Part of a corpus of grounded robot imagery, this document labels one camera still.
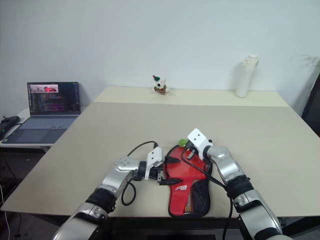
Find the wire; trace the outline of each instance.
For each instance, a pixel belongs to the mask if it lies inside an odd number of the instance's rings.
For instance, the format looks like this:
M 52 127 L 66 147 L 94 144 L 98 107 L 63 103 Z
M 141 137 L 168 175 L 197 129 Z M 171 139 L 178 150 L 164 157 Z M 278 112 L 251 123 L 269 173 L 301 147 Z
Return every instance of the wire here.
M 129 205 L 132 204 L 132 203 L 134 202 L 134 200 L 136 199 L 137 190 L 136 190 L 135 185 L 133 185 L 133 184 L 131 183 L 131 181 L 132 181 L 133 179 L 134 179 L 134 178 L 132 177 L 132 178 L 130 178 L 129 181 L 126 182 L 126 185 L 125 185 L 125 187 L 124 187 L 124 189 L 123 189 L 123 192 L 122 192 L 122 194 L 121 194 L 121 202 L 122 202 L 122 204 L 123 204 L 124 206 L 129 206 Z M 131 185 L 131 187 L 133 188 L 133 198 L 131 199 L 131 201 L 125 202 L 124 196 L 125 196 L 125 192 L 126 192 L 126 190 L 127 190 L 127 187 L 128 187 L 129 185 Z
M 16 231 L 15 240 L 17 240 L 17 238 L 21 237 L 21 235 L 20 235 L 20 226 L 21 226 L 21 222 L 22 222 L 21 213 L 19 213 L 19 217 L 20 217 L 20 221 L 19 221 L 19 225 L 18 225 L 18 230 Z
M 143 145 L 146 145 L 146 144 L 153 144 L 153 148 L 155 149 L 156 147 L 158 147 L 158 143 L 156 141 L 145 141 L 141 144 L 139 144 L 138 146 L 136 146 L 134 149 L 131 150 L 131 152 L 129 152 L 127 154 L 127 156 L 130 156 L 135 150 L 137 150 L 138 148 L 140 148 L 141 146 Z M 121 202 L 124 206 L 129 206 L 130 204 L 132 204 L 134 202 L 134 200 L 136 199 L 136 196 L 137 196 L 137 189 L 135 187 L 135 185 L 133 183 L 131 183 L 131 181 L 133 180 L 134 178 L 130 178 L 129 181 L 126 182 L 126 185 L 122 191 L 122 194 L 121 194 Z M 126 190 L 128 188 L 128 186 L 131 186 L 132 189 L 133 189 L 133 198 L 131 199 L 131 201 L 129 202 L 125 202 L 124 200 L 124 197 L 125 197 L 125 193 L 126 193 Z
M 2 155 L 3 155 L 3 160 L 4 160 L 4 163 L 5 163 L 6 167 L 8 168 L 9 172 L 12 174 L 13 179 L 16 180 L 16 179 L 17 179 L 17 178 L 16 178 L 16 175 L 15 175 L 14 172 L 11 170 L 11 168 L 10 168 L 10 166 L 9 166 L 9 163 L 7 162 L 7 159 L 6 159 L 6 157 L 5 157 L 4 152 L 2 151 L 1 153 L 2 153 Z
M 221 186 L 224 188 L 224 190 L 227 190 L 227 187 L 220 181 L 218 181 L 216 178 L 214 178 L 213 176 L 211 176 L 210 174 L 208 174 L 207 172 L 203 171 L 201 168 L 197 167 L 196 165 L 192 164 L 191 162 L 188 162 L 183 154 L 185 153 L 186 149 L 184 149 L 182 152 L 181 152 L 181 159 L 188 165 L 190 165 L 191 167 L 197 169 L 198 171 L 202 172 L 204 175 L 206 175 L 206 177 L 213 183 Z M 232 212 L 233 212 L 233 202 L 232 202 L 232 198 L 229 198 L 230 199 L 230 210 L 229 210 L 229 216 L 226 220 L 226 223 L 225 223 L 225 226 L 224 226 L 224 229 L 223 229 L 223 234 L 222 234 L 222 240 L 225 240 L 226 238 L 226 234 L 227 234 L 227 229 L 228 229 L 228 226 L 229 226 L 229 223 L 231 221 L 231 216 L 232 216 Z
M 186 164 L 190 165 L 191 167 L 197 169 L 198 171 L 200 171 L 201 173 L 203 173 L 204 175 L 206 175 L 206 177 L 213 183 L 219 185 L 220 187 L 224 188 L 225 190 L 227 189 L 227 187 L 222 183 L 220 182 L 219 180 L 217 180 L 216 178 L 214 178 L 213 176 L 211 176 L 211 174 L 205 172 L 204 170 L 202 170 L 201 168 L 197 167 L 196 165 L 192 164 L 191 162 L 188 162 L 185 158 L 184 158 L 184 153 L 185 153 L 186 149 L 184 149 L 182 152 L 181 152 L 181 159 L 182 161 L 184 161 Z
M 227 229 L 229 227 L 229 224 L 230 224 L 230 221 L 231 221 L 232 212 L 233 212 L 233 209 L 234 209 L 232 198 L 230 197 L 229 199 L 230 199 L 230 211 L 229 211 L 228 219 L 227 219 L 226 224 L 225 224 L 224 229 L 223 229 L 222 240 L 226 239 Z
M 4 194 L 2 192 L 2 186 L 0 184 L 0 190 L 1 190 L 1 200 L 3 202 L 3 204 L 5 203 L 4 201 Z M 6 222 L 6 225 L 8 227 L 8 240 L 10 240 L 10 227 L 9 227 L 9 223 L 8 223 L 8 219 L 7 219 L 7 212 L 4 212 L 4 218 L 5 218 L 5 222 Z
M 132 149 L 132 151 L 129 152 L 127 156 L 130 156 L 135 150 L 137 150 L 137 149 L 140 148 L 141 146 L 146 145 L 146 144 L 151 144 L 151 143 L 153 143 L 153 148 L 154 148 L 154 149 L 155 149 L 156 147 L 158 147 L 158 143 L 156 143 L 155 141 L 145 141 L 145 142 L 139 144 L 138 146 L 136 146 L 134 149 Z

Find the laptop keyboard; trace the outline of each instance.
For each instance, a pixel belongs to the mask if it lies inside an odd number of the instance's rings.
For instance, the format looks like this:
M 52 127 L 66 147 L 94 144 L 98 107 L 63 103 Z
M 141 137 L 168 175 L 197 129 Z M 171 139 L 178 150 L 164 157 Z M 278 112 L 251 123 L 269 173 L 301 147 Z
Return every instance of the laptop keyboard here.
M 20 129 L 67 129 L 75 117 L 29 118 Z

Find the laptop screen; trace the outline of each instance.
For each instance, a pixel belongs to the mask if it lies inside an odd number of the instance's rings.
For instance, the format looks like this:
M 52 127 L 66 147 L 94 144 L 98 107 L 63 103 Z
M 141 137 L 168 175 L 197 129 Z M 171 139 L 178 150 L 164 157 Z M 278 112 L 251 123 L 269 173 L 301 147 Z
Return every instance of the laptop screen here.
M 30 115 L 80 114 L 78 82 L 28 82 Z

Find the laptop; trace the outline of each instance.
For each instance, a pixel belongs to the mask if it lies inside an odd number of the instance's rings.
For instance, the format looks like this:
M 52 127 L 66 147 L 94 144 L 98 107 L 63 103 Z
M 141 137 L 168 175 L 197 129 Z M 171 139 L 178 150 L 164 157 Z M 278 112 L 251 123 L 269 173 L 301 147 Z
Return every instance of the laptop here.
M 30 118 L 3 144 L 54 144 L 80 115 L 78 82 L 28 82 Z

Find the desk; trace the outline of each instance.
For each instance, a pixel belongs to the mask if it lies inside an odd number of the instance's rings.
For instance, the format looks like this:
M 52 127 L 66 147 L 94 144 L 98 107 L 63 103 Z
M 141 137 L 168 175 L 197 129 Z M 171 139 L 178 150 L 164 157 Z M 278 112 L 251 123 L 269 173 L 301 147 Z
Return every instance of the desk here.
M 196 104 L 181 96 L 192 96 Z M 276 92 L 250 92 L 239 99 L 229 91 L 172 90 L 162 96 L 127 87 L 109 87 L 98 96 L 1 209 L 70 215 L 117 158 L 148 140 L 157 141 L 165 154 L 194 128 L 229 147 L 277 216 L 320 215 L 320 140 Z M 144 160 L 150 148 L 132 156 Z M 213 175 L 219 178 L 216 169 Z M 153 180 L 134 184 L 136 200 L 130 206 L 118 200 L 112 217 L 169 216 L 167 186 Z M 211 183 L 210 195 L 206 216 L 226 217 L 224 190 Z

